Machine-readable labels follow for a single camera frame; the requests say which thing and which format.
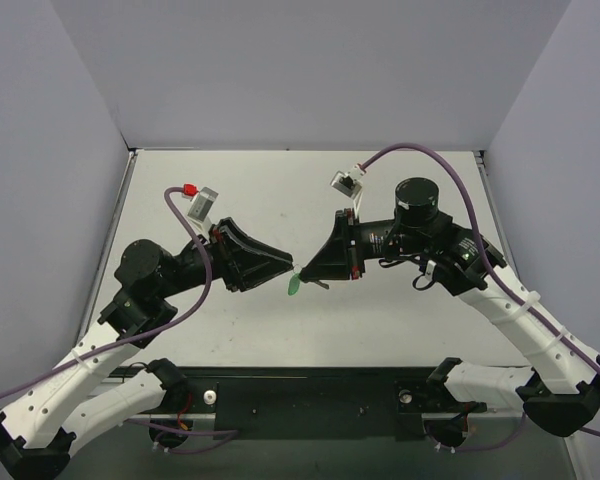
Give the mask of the green key tag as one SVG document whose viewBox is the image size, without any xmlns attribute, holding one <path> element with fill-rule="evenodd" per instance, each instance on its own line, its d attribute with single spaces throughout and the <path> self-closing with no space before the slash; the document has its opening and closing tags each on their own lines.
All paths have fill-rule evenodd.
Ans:
<svg viewBox="0 0 600 480">
<path fill-rule="evenodd" d="M 300 274 L 299 273 L 294 273 L 291 278 L 289 279 L 289 283 L 288 283 L 288 288 L 287 288 L 287 295 L 288 296 L 294 296 L 298 293 L 300 286 L 302 284 L 302 281 L 300 279 Z"/>
</svg>

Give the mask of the silver key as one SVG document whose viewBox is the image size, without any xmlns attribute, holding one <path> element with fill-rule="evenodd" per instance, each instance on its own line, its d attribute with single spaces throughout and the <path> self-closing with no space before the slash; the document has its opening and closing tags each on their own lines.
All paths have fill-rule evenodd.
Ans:
<svg viewBox="0 0 600 480">
<path fill-rule="evenodd" d="M 323 281 L 320 281 L 320 280 L 309 280 L 306 283 L 316 285 L 316 286 L 318 286 L 318 287 L 320 287 L 322 289 L 325 289 L 325 290 L 329 290 L 330 289 L 330 286 L 327 283 L 325 283 Z"/>
</svg>

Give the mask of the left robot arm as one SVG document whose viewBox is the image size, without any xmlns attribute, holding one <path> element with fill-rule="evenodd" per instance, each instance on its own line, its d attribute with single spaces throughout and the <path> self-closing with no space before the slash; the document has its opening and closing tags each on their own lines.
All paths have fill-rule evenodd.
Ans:
<svg viewBox="0 0 600 480">
<path fill-rule="evenodd" d="M 121 288 L 67 355 L 71 367 L 0 409 L 0 462 L 9 475 L 54 479 L 84 445 L 128 418 L 184 407 L 190 387 L 167 359 L 151 361 L 103 394 L 90 394 L 149 345 L 146 332 L 176 316 L 169 297 L 216 279 L 231 292 L 245 292 L 292 267 L 291 254 L 247 236 L 230 218 L 177 255 L 147 239 L 130 244 L 115 272 Z"/>
</svg>

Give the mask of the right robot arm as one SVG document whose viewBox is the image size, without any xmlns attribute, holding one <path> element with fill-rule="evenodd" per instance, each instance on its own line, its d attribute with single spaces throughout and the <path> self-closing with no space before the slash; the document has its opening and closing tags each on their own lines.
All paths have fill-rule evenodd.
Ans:
<svg viewBox="0 0 600 480">
<path fill-rule="evenodd" d="M 350 208 L 337 211 L 329 239 L 299 281 L 357 280 L 368 260 L 384 268 L 417 265 L 428 287 L 440 285 L 474 308 L 528 362 L 487 367 L 447 358 L 427 380 L 425 397 L 433 406 L 521 411 L 558 437 L 585 427 L 600 409 L 600 352 L 548 313 L 497 248 L 441 212 L 438 198 L 435 182 L 415 177 L 396 186 L 389 220 L 360 222 Z"/>
</svg>

